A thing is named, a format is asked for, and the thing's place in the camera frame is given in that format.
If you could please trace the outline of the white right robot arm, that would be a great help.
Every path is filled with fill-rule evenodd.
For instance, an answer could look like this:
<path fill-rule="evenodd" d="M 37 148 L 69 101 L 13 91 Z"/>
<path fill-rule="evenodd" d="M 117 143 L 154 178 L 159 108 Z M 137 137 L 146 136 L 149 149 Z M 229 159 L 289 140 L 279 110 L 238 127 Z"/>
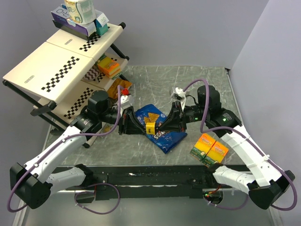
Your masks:
<path fill-rule="evenodd" d="M 231 186 L 250 197 L 259 208 L 266 210 L 281 197 L 295 180 L 290 170 L 282 170 L 273 163 L 251 139 L 241 120 L 230 110 L 222 107 L 220 93 L 211 85 L 197 90 L 198 102 L 186 106 L 186 93 L 173 87 L 172 108 L 160 131 L 184 132 L 187 123 L 204 120 L 206 126 L 226 143 L 250 170 L 249 174 L 235 171 L 221 163 L 209 167 L 205 181 L 209 187 L 219 184 Z"/>

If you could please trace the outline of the purple zigzag cloth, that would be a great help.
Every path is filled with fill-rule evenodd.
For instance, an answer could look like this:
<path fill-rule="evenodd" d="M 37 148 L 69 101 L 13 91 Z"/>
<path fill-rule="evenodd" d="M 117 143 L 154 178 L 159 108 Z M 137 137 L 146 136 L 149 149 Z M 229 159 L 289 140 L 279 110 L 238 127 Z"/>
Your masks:
<path fill-rule="evenodd" d="M 98 77 L 100 75 L 100 71 L 98 69 L 97 66 L 93 66 L 92 68 L 90 68 L 89 71 L 87 71 L 87 73 L 84 75 L 83 80 L 85 81 L 92 81 L 94 80 L 96 77 Z"/>

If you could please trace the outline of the yellow padlock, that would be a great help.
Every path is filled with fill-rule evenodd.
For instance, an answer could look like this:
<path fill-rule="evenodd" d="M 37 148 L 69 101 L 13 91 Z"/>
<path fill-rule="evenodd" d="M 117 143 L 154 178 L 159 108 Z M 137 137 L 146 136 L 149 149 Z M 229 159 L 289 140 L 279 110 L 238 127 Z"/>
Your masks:
<path fill-rule="evenodd" d="M 146 134 L 148 134 L 148 135 L 155 135 L 156 134 L 155 123 L 154 122 L 147 122 L 145 127 L 146 127 Z"/>

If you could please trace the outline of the orange sponge pack on shelf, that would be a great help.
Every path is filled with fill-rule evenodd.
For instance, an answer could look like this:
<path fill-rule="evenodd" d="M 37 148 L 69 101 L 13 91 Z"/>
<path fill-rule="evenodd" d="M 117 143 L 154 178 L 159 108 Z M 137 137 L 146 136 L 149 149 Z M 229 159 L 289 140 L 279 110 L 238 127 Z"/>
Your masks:
<path fill-rule="evenodd" d="M 96 65 L 100 72 L 112 80 L 118 77 L 121 72 L 120 64 L 107 56 L 102 60 L 98 60 Z"/>

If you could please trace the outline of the purple tissue box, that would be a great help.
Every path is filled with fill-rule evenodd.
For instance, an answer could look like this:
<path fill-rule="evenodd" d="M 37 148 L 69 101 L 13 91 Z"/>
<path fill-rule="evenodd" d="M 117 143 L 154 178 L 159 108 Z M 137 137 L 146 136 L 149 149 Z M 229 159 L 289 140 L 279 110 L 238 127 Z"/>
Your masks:
<path fill-rule="evenodd" d="M 51 14 L 55 22 L 74 31 L 77 31 L 85 36 L 91 36 L 96 32 L 96 26 L 93 22 L 90 24 L 78 24 L 71 19 L 68 10 L 63 7 L 57 7 L 56 9 L 51 11 Z"/>

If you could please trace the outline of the teal small box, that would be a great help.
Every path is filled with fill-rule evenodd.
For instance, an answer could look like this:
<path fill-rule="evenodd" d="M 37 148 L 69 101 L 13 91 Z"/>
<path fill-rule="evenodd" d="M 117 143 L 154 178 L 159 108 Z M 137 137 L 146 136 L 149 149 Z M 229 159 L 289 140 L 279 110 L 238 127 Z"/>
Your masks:
<path fill-rule="evenodd" d="M 108 31 L 109 29 L 107 25 L 108 22 L 109 19 L 103 12 L 101 11 L 96 12 L 96 19 L 94 20 L 94 24 L 96 26 L 97 35 L 102 36 Z"/>

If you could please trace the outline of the blue Doritos chip bag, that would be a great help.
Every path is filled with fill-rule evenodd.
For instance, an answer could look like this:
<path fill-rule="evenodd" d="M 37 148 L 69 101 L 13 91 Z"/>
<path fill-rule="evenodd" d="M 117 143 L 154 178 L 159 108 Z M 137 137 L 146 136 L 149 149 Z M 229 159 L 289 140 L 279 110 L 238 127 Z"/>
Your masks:
<path fill-rule="evenodd" d="M 156 125 L 161 125 L 166 120 L 166 115 L 163 114 L 153 104 L 146 105 L 135 112 L 138 121 L 142 125 L 147 122 L 155 122 Z M 184 138 L 186 132 L 156 132 L 155 135 L 145 135 L 151 142 L 158 146 L 163 153 L 169 153 L 175 146 L 177 146 Z"/>

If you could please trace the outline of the brass padlock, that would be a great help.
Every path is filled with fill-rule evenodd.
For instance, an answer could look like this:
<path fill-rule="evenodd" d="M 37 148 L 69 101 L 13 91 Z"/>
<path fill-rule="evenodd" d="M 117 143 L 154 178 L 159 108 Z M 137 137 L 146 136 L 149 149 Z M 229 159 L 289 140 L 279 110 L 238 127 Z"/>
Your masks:
<path fill-rule="evenodd" d="M 101 133 L 107 133 L 111 130 L 112 126 L 110 124 L 105 124 L 101 130 Z"/>

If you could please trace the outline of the right yellow sponge pack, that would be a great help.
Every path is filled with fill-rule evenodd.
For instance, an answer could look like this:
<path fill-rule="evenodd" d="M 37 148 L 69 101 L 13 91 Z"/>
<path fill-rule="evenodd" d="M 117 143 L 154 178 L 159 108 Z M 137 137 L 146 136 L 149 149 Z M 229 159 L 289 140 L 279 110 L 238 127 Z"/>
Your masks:
<path fill-rule="evenodd" d="M 207 153 L 206 157 L 203 159 L 202 163 L 207 167 L 210 167 L 215 163 L 221 163 L 228 151 L 229 149 L 226 146 L 216 141 Z"/>

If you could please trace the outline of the yellow sponge pack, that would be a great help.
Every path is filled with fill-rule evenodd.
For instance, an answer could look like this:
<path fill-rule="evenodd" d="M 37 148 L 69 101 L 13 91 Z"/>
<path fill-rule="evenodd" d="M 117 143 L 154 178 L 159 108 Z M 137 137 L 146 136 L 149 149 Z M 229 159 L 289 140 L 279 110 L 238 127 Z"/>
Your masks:
<path fill-rule="evenodd" d="M 208 134 L 202 134 L 196 144 L 190 151 L 190 155 L 196 158 L 198 161 L 203 161 L 207 156 L 216 140 Z"/>
<path fill-rule="evenodd" d="M 207 153 L 206 157 L 203 159 L 202 163 L 207 167 L 210 167 L 215 163 L 221 163 L 228 151 L 229 149 L 226 146 L 216 141 Z"/>

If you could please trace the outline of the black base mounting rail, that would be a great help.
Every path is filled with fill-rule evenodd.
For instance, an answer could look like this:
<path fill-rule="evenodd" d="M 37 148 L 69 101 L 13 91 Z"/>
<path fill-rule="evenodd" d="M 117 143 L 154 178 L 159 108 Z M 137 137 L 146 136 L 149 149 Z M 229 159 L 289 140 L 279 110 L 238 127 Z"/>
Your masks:
<path fill-rule="evenodd" d="M 96 199 L 108 200 L 120 193 L 125 198 L 202 198 L 203 192 L 219 187 L 206 166 L 90 166 Z"/>

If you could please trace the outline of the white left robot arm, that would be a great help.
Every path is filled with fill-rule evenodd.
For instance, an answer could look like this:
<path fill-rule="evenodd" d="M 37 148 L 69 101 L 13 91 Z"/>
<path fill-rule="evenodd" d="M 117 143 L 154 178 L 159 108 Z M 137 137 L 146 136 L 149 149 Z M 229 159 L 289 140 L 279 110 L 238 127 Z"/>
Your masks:
<path fill-rule="evenodd" d="M 62 135 L 39 155 L 9 170 L 11 195 L 17 195 L 25 207 L 36 209 L 47 199 L 72 186 L 88 189 L 93 173 L 83 164 L 70 170 L 54 173 L 56 167 L 73 151 L 93 137 L 104 137 L 119 129 L 121 134 L 143 134 L 144 126 L 137 120 L 134 98 L 128 89 L 118 86 L 116 106 L 109 106 L 105 91 L 95 91 L 82 110 Z"/>

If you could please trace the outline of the left yellow sponge pack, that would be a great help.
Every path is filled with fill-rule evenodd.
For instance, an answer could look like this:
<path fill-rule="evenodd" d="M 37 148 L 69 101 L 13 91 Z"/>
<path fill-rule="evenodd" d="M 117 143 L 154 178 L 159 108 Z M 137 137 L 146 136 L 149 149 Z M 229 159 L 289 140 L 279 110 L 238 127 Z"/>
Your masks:
<path fill-rule="evenodd" d="M 196 144 L 190 151 L 190 155 L 196 158 L 198 161 L 203 161 L 207 156 L 216 140 L 208 134 L 202 134 Z"/>

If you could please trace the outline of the beige checkered shelf rack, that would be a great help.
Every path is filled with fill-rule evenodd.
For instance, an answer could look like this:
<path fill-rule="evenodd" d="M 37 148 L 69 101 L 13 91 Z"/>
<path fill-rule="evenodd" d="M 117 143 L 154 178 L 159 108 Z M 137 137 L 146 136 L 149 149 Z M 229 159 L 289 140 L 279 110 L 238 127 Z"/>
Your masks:
<path fill-rule="evenodd" d="M 108 90 L 114 79 L 98 74 L 91 81 L 84 76 L 102 55 L 124 69 L 129 61 L 114 44 L 125 23 L 109 24 L 102 36 L 84 40 L 58 30 L 3 77 L 3 84 L 33 104 L 38 116 L 64 131 L 80 114 L 96 90 Z"/>

